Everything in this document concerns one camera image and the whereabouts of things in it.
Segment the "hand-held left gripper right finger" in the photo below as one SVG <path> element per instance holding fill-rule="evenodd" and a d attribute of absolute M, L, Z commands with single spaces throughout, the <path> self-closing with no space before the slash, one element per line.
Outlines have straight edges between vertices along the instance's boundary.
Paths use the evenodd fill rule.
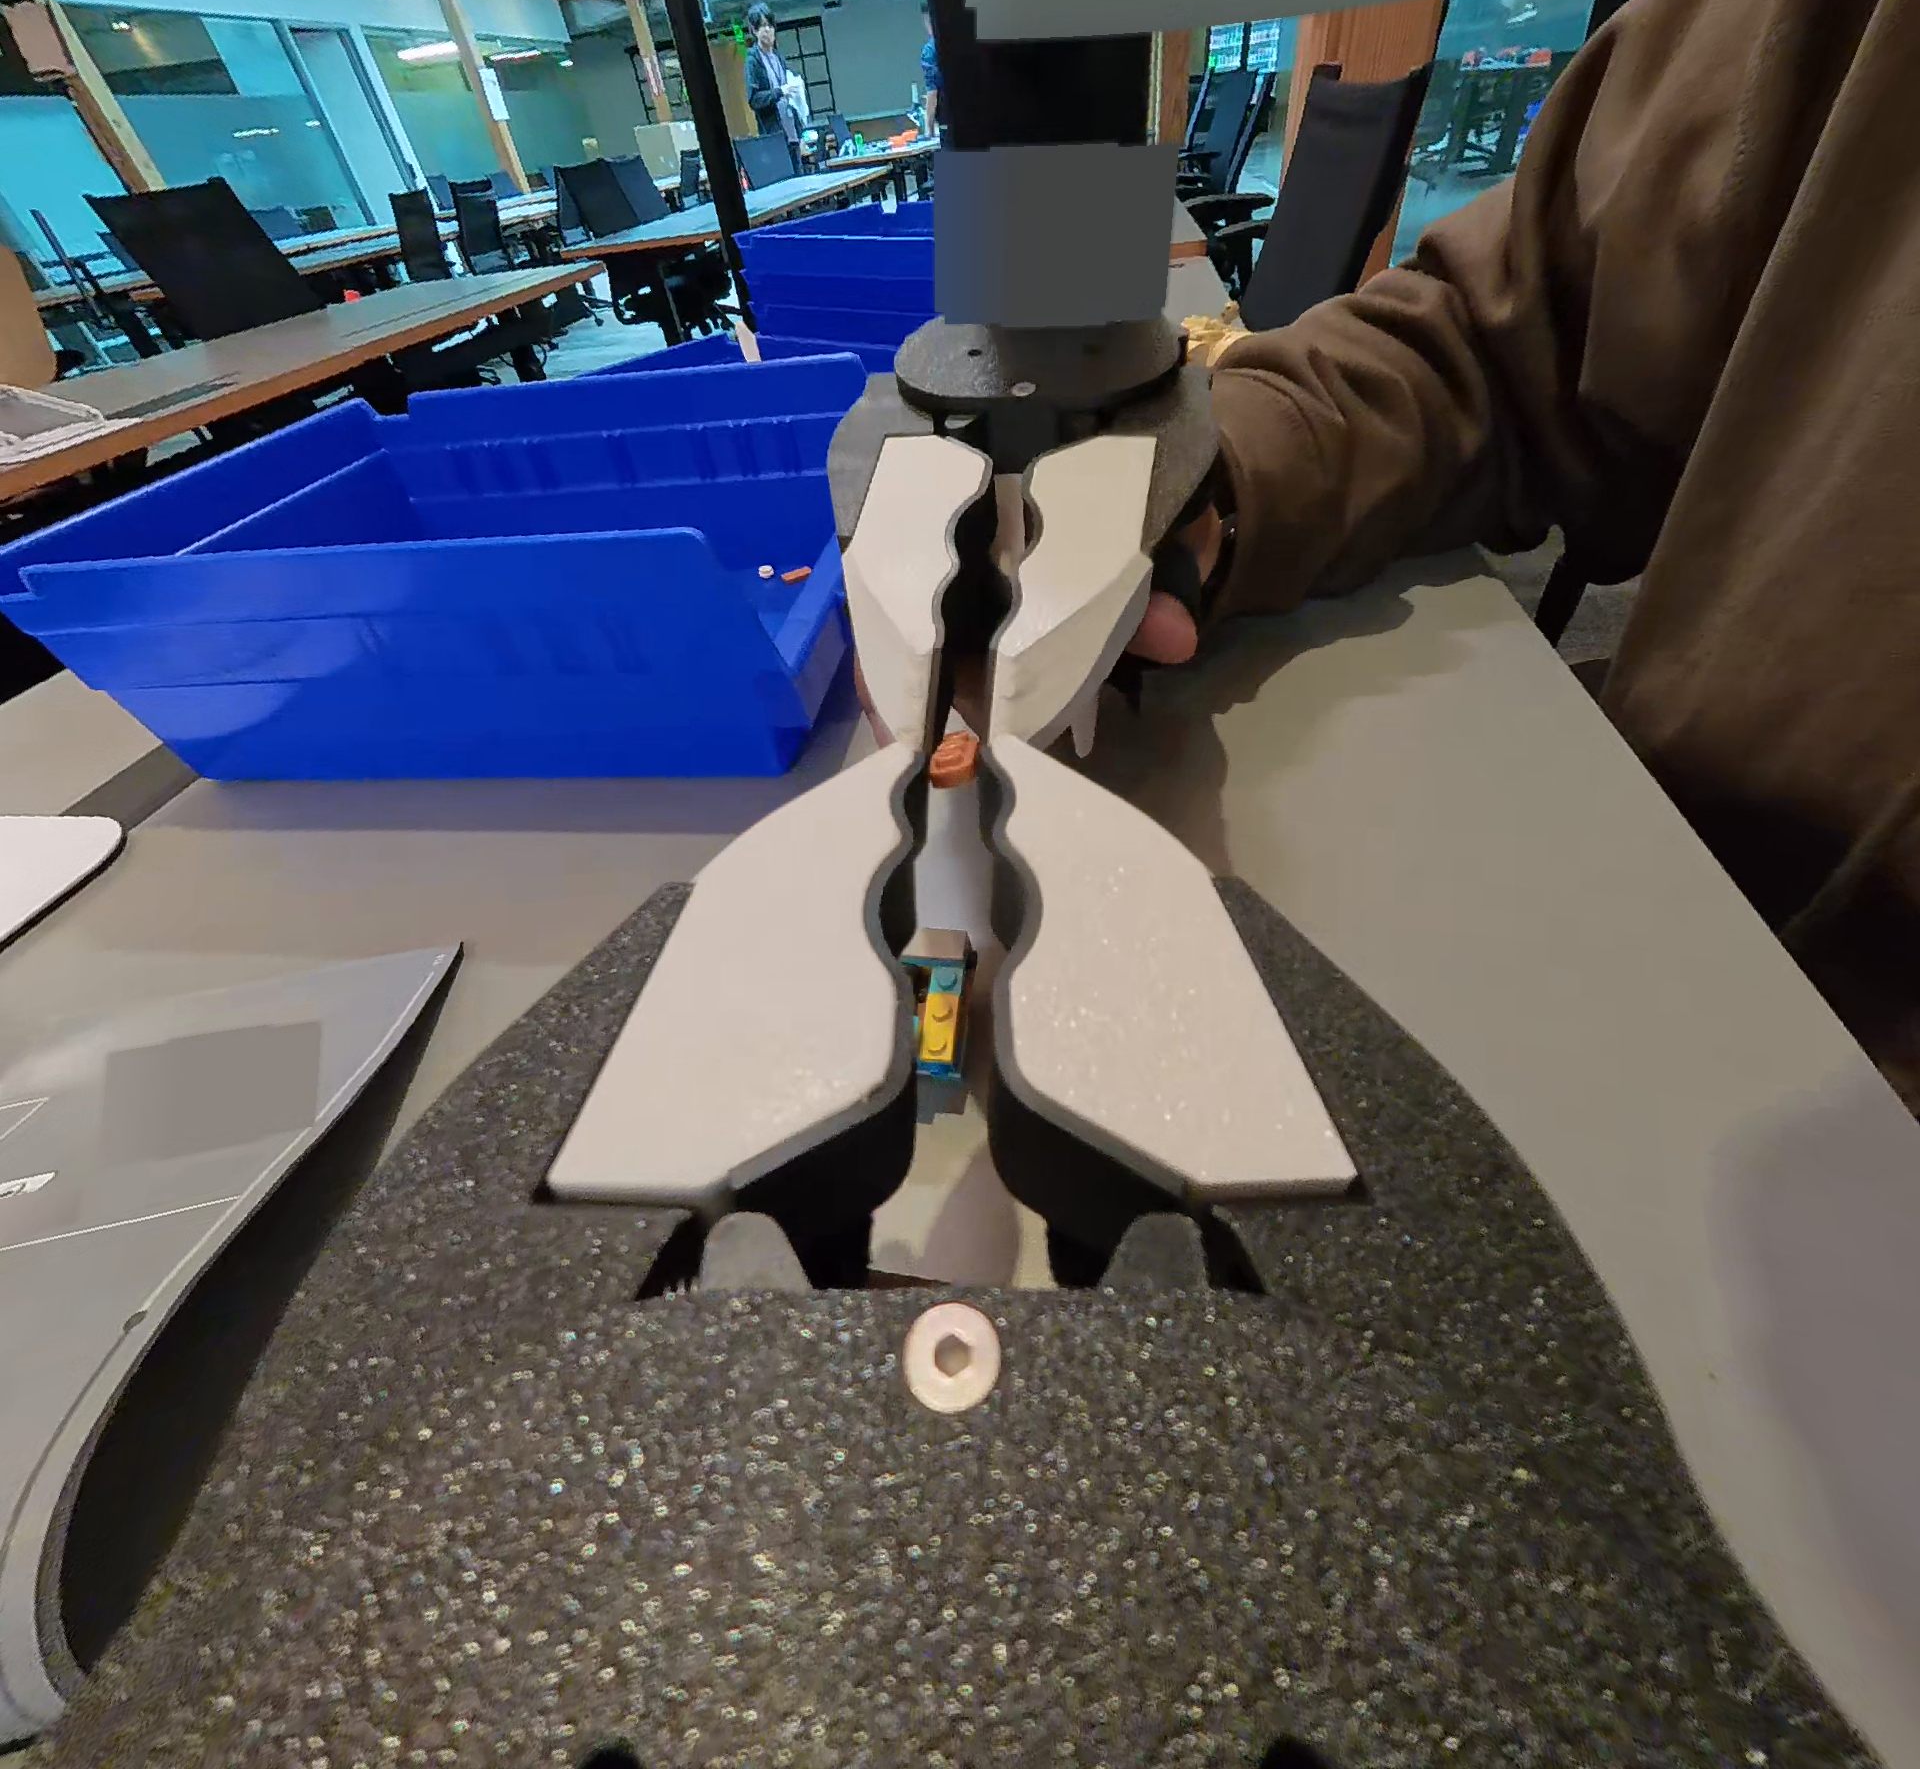
<path fill-rule="evenodd" d="M 1094 1283 L 1128 1230 L 1339 1200 L 1358 1166 L 1212 872 L 1050 753 L 988 740 L 988 1152 L 1044 1224 L 1058 1283 Z"/>

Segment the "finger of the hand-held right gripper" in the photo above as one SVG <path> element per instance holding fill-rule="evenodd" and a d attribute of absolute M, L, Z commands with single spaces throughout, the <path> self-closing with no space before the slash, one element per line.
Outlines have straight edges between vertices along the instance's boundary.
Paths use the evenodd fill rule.
<path fill-rule="evenodd" d="M 1022 504 L 1037 532 L 991 641 L 992 743 L 1045 749 L 1067 734 L 1090 753 L 1099 691 L 1148 605 L 1153 460 L 1153 436 L 1101 434 L 1026 471 Z"/>
<path fill-rule="evenodd" d="M 933 434 L 885 439 L 843 551 L 856 671 L 885 734 L 930 753 L 998 605 L 991 462 Z"/>

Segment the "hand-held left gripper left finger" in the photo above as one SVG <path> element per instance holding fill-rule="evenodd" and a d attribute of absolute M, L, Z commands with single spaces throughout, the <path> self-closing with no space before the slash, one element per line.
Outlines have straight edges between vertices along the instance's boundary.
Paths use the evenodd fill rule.
<path fill-rule="evenodd" d="M 883 747 L 742 831 L 687 892 L 550 1159 L 564 1202 L 774 1226 L 810 1283 L 863 1283 L 917 1137 L 913 816 Z"/>

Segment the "small colourful toy brick build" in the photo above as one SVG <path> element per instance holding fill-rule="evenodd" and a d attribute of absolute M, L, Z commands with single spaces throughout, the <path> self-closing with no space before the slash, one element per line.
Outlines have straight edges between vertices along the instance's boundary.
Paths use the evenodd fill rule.
<path fill-rule="evenodd" d="M 900 964 L 913 997 L 914 1122 L 929 1127 L 966 1107 L 976 947 L 962 927 L 923 925 Z"/>

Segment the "blue plastic bin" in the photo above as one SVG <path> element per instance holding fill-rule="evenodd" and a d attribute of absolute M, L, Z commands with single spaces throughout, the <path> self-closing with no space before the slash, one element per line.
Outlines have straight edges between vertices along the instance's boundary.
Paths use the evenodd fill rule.
<path fill-rule="evenodd" d="M 866 382 L 353 399 L 7 545 L 3 615 L 209 781 L 778 776 L 852 646 L 827 453 Z"/>

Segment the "person's right forearm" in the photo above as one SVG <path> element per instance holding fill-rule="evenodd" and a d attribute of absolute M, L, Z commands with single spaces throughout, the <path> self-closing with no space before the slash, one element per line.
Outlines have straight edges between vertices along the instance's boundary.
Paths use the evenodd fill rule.
<path fill-rule="evenodd" d="M 1574 555 L 1637 575 L 1675 459 L 1581 397 L 1591 261 L 1513 177 L 1432 224 L 1406 265 L 1212 365 L 1220 547 L 1212 620 L 1348 593 L 1404 556 Z"/>

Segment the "grey desk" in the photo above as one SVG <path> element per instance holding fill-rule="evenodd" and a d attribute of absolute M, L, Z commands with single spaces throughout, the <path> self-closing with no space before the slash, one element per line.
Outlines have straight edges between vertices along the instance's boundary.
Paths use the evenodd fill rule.
<path fill-rule="evenodd" d="M 1362 1195 L 1151 1280 L 640 1298 L 534 1199 L 683 895 L 471 1065 L 26 1765 L 1915 1765 L 1915 1126 L 1469 565 L 1234 630 L 1108 772 Z"/>

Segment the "person's right hand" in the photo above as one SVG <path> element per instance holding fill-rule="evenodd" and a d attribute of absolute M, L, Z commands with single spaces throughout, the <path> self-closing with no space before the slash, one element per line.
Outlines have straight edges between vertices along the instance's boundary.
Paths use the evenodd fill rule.
<path fill-rule="evenodd" d="M 1148 666 L 1177 666 L 1200 648 L 1234 558 L 1234 516 L 1215 507 L 1168 534 L 1153 555 L 1148 599 L 1126 655 Z"/>

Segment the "black office chair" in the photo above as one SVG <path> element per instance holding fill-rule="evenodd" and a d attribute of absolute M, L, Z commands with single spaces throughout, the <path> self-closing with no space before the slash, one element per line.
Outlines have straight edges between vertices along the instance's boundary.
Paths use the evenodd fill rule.
<path fill-rule="evenodd" d="M 224 177 L 146 194 L 87 196 L 190 336 L 220 341 L 323 308 L 322 296 Z"/>
<path fill-rule="evenodd" d="M 1402 196 L 1431 74 L 1429 61 L 1384 81 L 1313 72 L 1275 211 L 1240 285 L 1247 331 L 1282 329 L 1358 288 Z"/>

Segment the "long wooden table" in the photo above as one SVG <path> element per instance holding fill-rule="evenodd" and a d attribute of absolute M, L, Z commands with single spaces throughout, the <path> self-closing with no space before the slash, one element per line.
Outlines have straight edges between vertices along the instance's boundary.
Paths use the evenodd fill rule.
<path fill-rule="evenodd" d="M 746 191 L 739 233 L 791 220 L 819 211 L 840 213 L 856 206 L 857 198 L 909 198 L 914 194 L 925 167 L 921 160 L 886 156 L 856 160 L 827 173 L 789 177 L 764 190 Z M 710 201 L 695 204 L 661 220 L 640 222 L 611 236 L 595 236 L 563 247 L 569 265 L 592 265 L 606 272 L 611 289 L 645 289 L 661 270 L 688 254 L 722 249 L 728 231 Z"/>
<path fill-rule="evenodd" d="M 212 429 L 296 393 L 313 393 L 397 350 L 432 344 L 601 276 L 595 260 L 557 267 L 409 283 L 318 313 L 194 342 L 131 365 L 53 386 L 53 397 L 98 412 L 84 440 L 1 467 L 1 502 L 16 506 L 63 481 L 140 456 L 169 439 Z"/>

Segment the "black pole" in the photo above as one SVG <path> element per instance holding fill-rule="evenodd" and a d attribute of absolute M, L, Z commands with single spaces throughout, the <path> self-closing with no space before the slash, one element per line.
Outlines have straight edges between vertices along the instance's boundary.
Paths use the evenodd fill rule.
<path fill-rule="evenodd" d="M 748 320 L 752 308 L 738 247 L 738 236 L 748 231 L 746 196 L 742 191 L 742 176 L 722 89 L 706 47 L 704 13 L 699 0 L 661 0 L 661 4 L 667 6 L 668 24 L 674 32 L 685 97 L 706 171 L 706 196 L 712 206 L 724 260 L 733 279 L 738 308 Z"/>

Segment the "open grey instruction booklet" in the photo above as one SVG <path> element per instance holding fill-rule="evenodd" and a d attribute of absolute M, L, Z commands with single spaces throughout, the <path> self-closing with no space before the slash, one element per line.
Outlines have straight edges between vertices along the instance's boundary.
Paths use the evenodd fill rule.
<path fill-rule="evenodd" d="M 446 944 L 170 990 L 3 1063 L 3 1747 L 51 1727 L 82 1684 L 58 1588 L 111 1411 L 461 958 Z"/>

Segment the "person's torso in brown top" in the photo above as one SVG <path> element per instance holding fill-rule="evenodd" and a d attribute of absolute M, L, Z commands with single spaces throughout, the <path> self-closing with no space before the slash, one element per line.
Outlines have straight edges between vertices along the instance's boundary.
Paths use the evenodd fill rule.
<path fill-rule="evenodd" d="M 1604 705 L 1915 1109 L 1915 0 L 1633 0 L 1583 390 L 1667 504 Z"/>

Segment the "clear plastic tray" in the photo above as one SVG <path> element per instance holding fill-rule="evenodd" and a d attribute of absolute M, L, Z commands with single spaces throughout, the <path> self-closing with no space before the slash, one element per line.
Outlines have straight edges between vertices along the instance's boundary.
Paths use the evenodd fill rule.
<path fill-rule="evenodd" d="M 85 403 L 1 386 L 1 469 L 82 444 L 105 427 L 108 420 Z"/>

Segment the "wooden chair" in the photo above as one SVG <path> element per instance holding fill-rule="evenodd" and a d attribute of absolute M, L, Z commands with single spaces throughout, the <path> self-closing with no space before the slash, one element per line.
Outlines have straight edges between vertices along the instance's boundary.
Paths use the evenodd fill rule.
<path fill-rule="evenodd" d="M 58 356 L 41 319 L 37 293 L 10 247 L 0 249 L 0 289 L 1 386 L 47 390 L 58 378 Z"/>

